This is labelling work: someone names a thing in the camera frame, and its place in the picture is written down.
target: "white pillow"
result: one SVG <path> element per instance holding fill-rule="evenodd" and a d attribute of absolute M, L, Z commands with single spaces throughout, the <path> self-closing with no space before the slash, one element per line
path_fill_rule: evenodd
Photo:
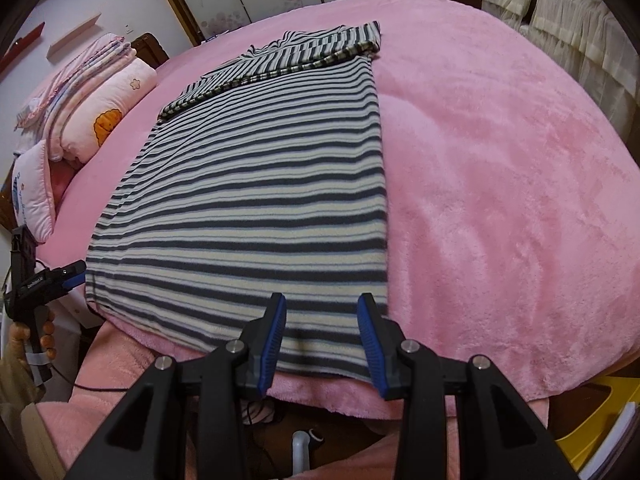
<path fill-rule="evenodd" d="M 141 59 L 134 59 L 93 91 L 66 122 L 61 144 L 68 160 L 86 164 L 109 134 L 156 86 L 156 71 Z"/>
<path fill-rule="evenodd" d="M 56 224 L 47 155 L 47 143 L 41 140 L 16 159 L 12 175 L 15 218 L 18 225 L 26 225 L 41 244 L 51 236 Z"/>

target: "pink bed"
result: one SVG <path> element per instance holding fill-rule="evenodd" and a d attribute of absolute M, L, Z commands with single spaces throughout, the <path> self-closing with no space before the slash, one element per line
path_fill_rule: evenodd
<path fill-rule="evenodd" d="M 448 0 L 297 9 L 169 60 L 158 86 L 70 184 L 38 256 L 50 266 L 85 257 L 157 113 L 188 83 L 286 30 L 371 20 L 382 27 L 373 67 L 390 316 L 441 355 L 491 356 L 527 400 L 633 357 L 640 348 L 638 167 L 551 59 L 490 15 Z M 196 355 L 111 320 L 156 351 Z M 368 384 L 339 378 L 278 374 L 271 395 L 369 418 L 396 418 L 400 410 Z"/>

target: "orange cartoon print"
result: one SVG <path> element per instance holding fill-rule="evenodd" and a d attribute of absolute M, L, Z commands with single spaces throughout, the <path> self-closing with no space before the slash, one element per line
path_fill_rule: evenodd
<path fill-rule="evenodd" d="M 98 139 L 98 147 L 102 146 L 109 134 L 122 120 L 122 112 L 117 108 L 108 110 L 98 116 L 94 123 L 95 138 Z"/>

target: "blue gripper pad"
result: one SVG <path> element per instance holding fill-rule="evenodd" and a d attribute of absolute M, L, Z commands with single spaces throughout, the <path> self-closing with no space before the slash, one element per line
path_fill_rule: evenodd
<path fill-rule="evenodd" d="M 65 290 L 71 290 L 72 288 L 76 288 L 76 286 L 82 285 L 83 283 L 84 272 L 66 280 L 66 282 L 62 284 L 62 288 L 64 288 Z"/>
<path fill-rule="evenodd" d="M 260 356 L 260 377 L 258 378 L 257 388 L 261 397 L 267 394 L 267 390 L 273 383 L 282 336 L 284 335 L 284 325 L 287 322 L 287 300 L 284 295 L 273 294 L 271 301 L 276 301 L 275 308 L 270 304 L 264 314 L 264 322 L 267 322 L 271 315 L 273 315 L 273 317 Z"/>
<path fill-rule="evenodd" d="M 358 316 L 358 328 L 360 329 L 360 338 L 364 353 L 367 356 L 367 365 L 369 365 L 369 374 L 371 382 L 378 390 L 380 397 L 386 399 L 389 393 L 389 382 L 387 379 L 387 359 L 385 358 L 385 350 L 380 341 L 380 323 L 376 323 L 373 316 L 382 321 L 380 313 L 371 309 L 377 309 L 376 303 L 371 294 L 363 294 L 358 298 L 358 306 L 356 313 Z"/>

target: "human hand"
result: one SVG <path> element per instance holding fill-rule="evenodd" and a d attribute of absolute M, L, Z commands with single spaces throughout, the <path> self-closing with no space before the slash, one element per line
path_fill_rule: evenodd
<path fill-rule="evenodd" d="M 40 338 L 40 345 L 42 346 L 42 350 L 46 351 L 47 357 L 50 360 L 56 358 L 56 349 L 54 348 L 56 342 L 53 339 L 53 331 L 55 327 L 52 323 L 55 318 L 55 314 L 49 310 L 49 315 L 47 316 L 47 321 L 42 326 L 42 331 L 45 333 L 44 336 Z M 9 327 L 9 341 L 8 346 L 13 352 L 14 356 L 18 358 L 22 367 L 31 373 L 31 368 L 27 363 L 27 359 L 24 355 L 24 342 L 29 339 L 31 331 L 29 327 L 23 323 L 13 323 Z"/>

